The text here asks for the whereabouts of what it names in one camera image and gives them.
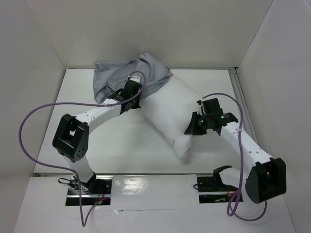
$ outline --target gray fabric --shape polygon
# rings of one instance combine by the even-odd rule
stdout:
[[[148,53],[129,62],[98,62],[95,66],[93,89],[97,103],[104,102],[114,91],[124,88],[128,75],[135,70],[143,72],[147,79],[141,99],[159,90],[173,75],[168,67]],[[141,83],[143,83],[141,74],[134,75],[141,77]]]

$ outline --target gray wall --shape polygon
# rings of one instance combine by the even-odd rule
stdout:
[[[274,0],[238,72],[259,143],[286,162],[298,233],[311,228],[310,2]]]
[[[28,0],[66,67],[152,53],[170,67],[237,67],[272,0]]]
[[[0,35],[0,231],[9,233],[35,166],[19,148],[18,127],[30,110],[55,100],[65,67],[25,0],[0,1]],[[34,157],[50,114],[35,114],[24,130]]]

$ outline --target white fabric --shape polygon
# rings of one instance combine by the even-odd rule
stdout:
[[[198,110],[199,93],[176,76],[140,103],[142,112],[164,134],[179,158],[185,158],[192,135],[184,135],[192,112]]]

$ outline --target purple cable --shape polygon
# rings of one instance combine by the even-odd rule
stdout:
[[[86,215],[86,219],[85,219],[85,222],[84,222],[84,217],[83,217],[83,211],[82,211],[82,190],[81,190],[81,181],[80,181],[80,177],[78,175],[78,173],[73,170],[73,169],[70,169],[70,168],[67,168],[67,167],[63,167],[63,166],[54,166],[54,165],[50,165],[50,164],[46,164],[46,163],[43,163],[43,162],[40,162],[38,160],[36,160],[35,158],[33,158],[28,152],[27,150],[25,149],[24,147],[24,144],[23,144],[23,141],[22,141],[22,130],[23,130],[23,127],[24,127],[24,124],[25,122],[27,121],[27,119],[36,111],[38,111],[39,109],[41,108],[45,108],[45,107],[49,107],[49,106],[56,106],[56,105],[81,105],[81,106],[91,106],[91,107],[112,107],[112,106],[116,106],[116,105],[120,105],[120,104],[124,104],[124,103],[127,103],[127,102],[130,102],[132,101],[133,99],[135,99],[137,96],[139,96],[143,89],[145,88],[146,86],[146,82],[147,82],[147,79],[146,79],[146,76],[143,72],[141,71],[134,71],[133,73],[131,73],[129,76],[132,76],[133,74],[135,73],[140,73],[143,78],[144,78],[144,82],[142,84],[142,87],[140,89],[140,91],[134,95],[132,98],[129,98],[128,100],[125,100],[125,101],[122,101],[122,102],[119,102],[119,103],[113,103],[113,104],[107,104],[107,105],[100,105],[100,104],[92,104],[92,103],[75,103],[75,102],[60,102],[60,103],[48,103],[48,104],[44,104],[44,105],[41,105],[39,107],[36,107],[35,109],[33,109],[30,113],[28,113],[26,115],[26,117],[23,119],[22,123],[20,124],[20,127],[19,127],[19,131],[18,131],[18,140],[19,140],[19,145],[21,147],[21,149],[23,150],[23,152],[25,153],[25,155],[31,159],[32,161],[34,161],[35,163],[37,164],[40,164],[40,165],[43,165],[43,166],[48,166],[48,167],[53,167],[53,168],[58,168],[58,169],[63,169],[63,170],[67,170],[67,171],[71,171],[72,173],[74,173],[77,177],[77,180],[78,180],[78,184],[79,184],[79,206],[80,206],[80,216],[81,216],[81,222],[82,222],[82,226],[85,227],[86,226],[86,222],[87,222],[87,218],[89,216],[89,214],[91,213],[91,211],[94,209],[94,207],[102,200],[105,200],[107,198],[103,198],[101,199],[100,201],[97,201],[95,202],[95,204],[91,207],[91,209],[89,210],[88,214]]]
[[[240,148],[240,180],[239,180],[239,188],[238,190],[234,193],[234,195],[230,198],[228,206],[227,206],[227,215],[229,217],[231,216],[236,216],[237,218],[243,220],[243,221],[247,221],[247,222],[253,222],[256,221],[260,218],[262,218],[264,216],[264,214],[266,213],[267,210],[267,201],[265,201],[264,203],[264,210],[261,213],[260,216],[258,216],[257,218],[254,219],[246,219],[246,218],[242,218],[240,216],[238,216],[235,212],[238,208],[239,202],[240,202],[240,198],[241,198],[241,194],[242,194],[242,183],[243,183],[243,170],[244,170],[244,157],[243,157],[243,147],[242,147],[242,140],[241,140],[241,129],[242,129],[242,124],[243,124],[243,109],[241,107],[241,105],[239,104],[239,102],[236,101],[236,99],[234,99],[233,97],[231,97],[230,95],[227,95],[225,93],[213,93],[213,94],[209,94],[207,96],[204,96],[202,99],[205,99],[207,97],[210,96],[215,96],[215,95],[221,95],[221,96],[227,96],[228,98],[232,99],[238,106],[239,108],[239,112],[240,112],[240,116],[241,116],[241,120],[240,120],[240,124],[239,124],[239,132],[238,132],[238,141],[239,141],[239,148]],[[236,201],[234,204],[234,207],[232,209],[231,207],[231,203],[234,201],[234,198],[236,197]]]

